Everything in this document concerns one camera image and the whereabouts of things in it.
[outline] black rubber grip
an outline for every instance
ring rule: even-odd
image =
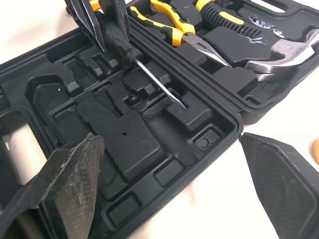
[[[117,24],[104,21],[103,14],[99,11],[96,11],[95,15],[99,21],[104,44],[109,52],[128,67],[134,65],[136,60],[142,59],[141,51],[131,45]]]
[[[209,28],[224,26],[243,36],[250,37],[251,39],[264,37],[266,39],[265,43],[271,46],[280,39],[271,29],[258,27],[254,25],[249,18],[241,17],[232,10],[223,9],[213,1],[207,3],[200,12]],[[243,23],[237,24],[235,21],[231,21],[227,17],[223,17],[223,12],[237,18]]]

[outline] screwdriver shaft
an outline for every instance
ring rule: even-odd
[[[186,109],[187,107],[183,104],[182,101],[180,101],[177,97],[175,97],[157,78],[155,75],[152,74],[152,72],[150,72],[148,70],[148,68],[146,68],[146,66],[140,62],[139,60],[136,60],[136,63],[137,65],[145,72],[145,74],[147,74],[156,84],[157,86],[159,86],[163,91],[164,93],[170,98],[170,100],[173,102],[173,103],[178,103],[180,105],[182,105],[182,107],[184,109]]]

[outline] black and yellow handle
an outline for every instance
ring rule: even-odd
[[[175,11],[175,9],[172,8],[169,4],[159,0],[150,0],[150,3],[152,11],[160,12],[168,16],[174,23],[174,26],[177,29],[181,30],[184,34],[195,34],[195,27],[192,24],[183,21],[178,13]]]
[[[143,26],[155,28],[159,30],[161,33],[165,34],[167,36],[169,44],[171,44],[172,46],[181,45],[182,38],[184,35],[184,33],[181,30],[146,18],[138,11],[138,9],[135,6],[131,6],[129,10],[130,15],[134,17]]]
[[[213,0],[198,0],[196,9],[200,11],[204,22],[210,28],[224,26],[252,39],[264,37],[267,39],[267,45],[271,46],[279,40],[271,29],[258,27],[249,18],[241,17],[235,11],[223,9]]]

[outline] yellow plier handle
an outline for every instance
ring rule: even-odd
[[[159,1],[159,0],[150,0],[151,9],[154,12],[160,12],[168,16],[171,21],[174,23],[175,27],[185,33],[195,34],[195,27],[185,21],[183,21],[178,13],[172,8],[169,4]]]
[[[130,7],[131,16],[134,17],[143,26],[148,26],[159,30],[167,36],[168,43],[172,46],[180,46],[184,33],[175,27],[167,26],[157,21],[150,20],[143,16],[135,6]]]
[[[169,4],[158,1],[150,0],[151,9],[154,12],[160,12],[168,16],[176,27],[167,26],[165,24],[153,21],[143,16],[135,6],[130,7],[130,14],[138,22],[144,26],[152,27],[159,30],[167,36],[169,44],[172,46],[180,46],[182,38],[185,33],[195,34],[195,27],[187,22],[184,22]]]

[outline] white surface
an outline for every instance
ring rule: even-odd
[[[38,174],[46,157],[28,124],[2,138],[11,156],[15,176],[24,185]]]
[[[302,3],[319,8],[316,0]],[[64,8],[63,0],[2,1],[0,62],[74,29],[76,25]],[[309,146],[319,137],[318,78],[316,70],[262,120],[245,128],[291,144],[317,169]],[[257,198],[239,142],[131,237],[162,238],[278,238]]]

